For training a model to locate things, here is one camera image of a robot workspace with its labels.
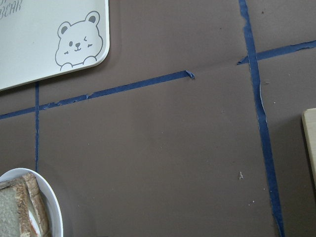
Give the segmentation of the bottom bread slice on plate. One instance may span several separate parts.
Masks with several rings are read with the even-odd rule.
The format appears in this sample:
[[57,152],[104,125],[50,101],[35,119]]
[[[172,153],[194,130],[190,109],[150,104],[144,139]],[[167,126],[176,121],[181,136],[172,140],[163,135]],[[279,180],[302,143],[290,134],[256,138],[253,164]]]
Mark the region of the bottom bread slice on plate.
[[26,184],[27,191],[30,197],[30,202],[32,204],[29,210],[32,212],[38,223],[40,229],[40,237],[50,237],[51,231],[49,220],[37,179],[32,173],[27,173],[23,175],[22,178]]

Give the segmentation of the bread slice with seeded crust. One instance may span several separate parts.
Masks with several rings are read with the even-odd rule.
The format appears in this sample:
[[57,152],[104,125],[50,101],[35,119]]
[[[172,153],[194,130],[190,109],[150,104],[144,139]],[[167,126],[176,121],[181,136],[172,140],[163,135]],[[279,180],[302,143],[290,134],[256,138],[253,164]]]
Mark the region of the bread slice with seeded crust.
[[0,183],[0,235],[30,237],[28,194],[21,178]]

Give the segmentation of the white round plate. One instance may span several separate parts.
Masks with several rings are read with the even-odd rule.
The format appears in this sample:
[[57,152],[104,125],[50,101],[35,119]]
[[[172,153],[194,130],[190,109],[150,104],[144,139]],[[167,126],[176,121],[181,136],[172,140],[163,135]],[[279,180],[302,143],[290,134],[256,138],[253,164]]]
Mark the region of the white round plate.
[[34,174],[37,179],[43,203],[46,208],[51,235],[53,237],[63,237],[63,220],[57,197],[50,184],[40,174],[27,168],[15,168],[2,174],[0,176],[0,181],[12,180],[27,173]]

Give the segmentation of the orange white filling on plate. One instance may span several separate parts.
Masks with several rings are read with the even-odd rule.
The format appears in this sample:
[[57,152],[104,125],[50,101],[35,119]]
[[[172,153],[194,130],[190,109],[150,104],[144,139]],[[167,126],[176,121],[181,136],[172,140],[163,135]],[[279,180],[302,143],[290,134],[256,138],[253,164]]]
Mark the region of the orange white filling on plate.
[[30,220],[30,227],[31,227],[31,236],[40,237],[40,229],[39,229],[38,223],[30,210],[28,211],[28,213],[29,213],[29,220]]

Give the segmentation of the cream tray with bear print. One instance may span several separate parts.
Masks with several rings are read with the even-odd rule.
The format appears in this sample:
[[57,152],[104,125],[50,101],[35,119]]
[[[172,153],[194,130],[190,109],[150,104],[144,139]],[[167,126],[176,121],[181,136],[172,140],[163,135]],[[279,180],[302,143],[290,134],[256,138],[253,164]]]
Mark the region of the cream tray with bear print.
[[109,27],[107,0],[1,1],[1,90],[100,64]]

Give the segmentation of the bamboo cutting board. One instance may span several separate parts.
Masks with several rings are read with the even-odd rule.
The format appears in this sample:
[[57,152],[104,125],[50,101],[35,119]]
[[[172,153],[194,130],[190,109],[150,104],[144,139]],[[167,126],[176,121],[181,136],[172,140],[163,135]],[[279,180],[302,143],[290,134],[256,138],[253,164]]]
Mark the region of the bamboo cutting board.
[[316,108],[302,113],[302,124],[308,149],[308,160],[312,173],[314,189],[316,188]]

